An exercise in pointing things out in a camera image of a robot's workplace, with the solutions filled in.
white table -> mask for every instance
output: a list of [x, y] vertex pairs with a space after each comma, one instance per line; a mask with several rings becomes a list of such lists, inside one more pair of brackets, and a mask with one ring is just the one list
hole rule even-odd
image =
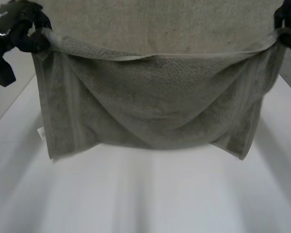
[[291, 233], [291, 89], [279, 77], [242, 162], [207, 145], [99, 145], [53, 163], [34, 78], [0, 121], [0, 233]]

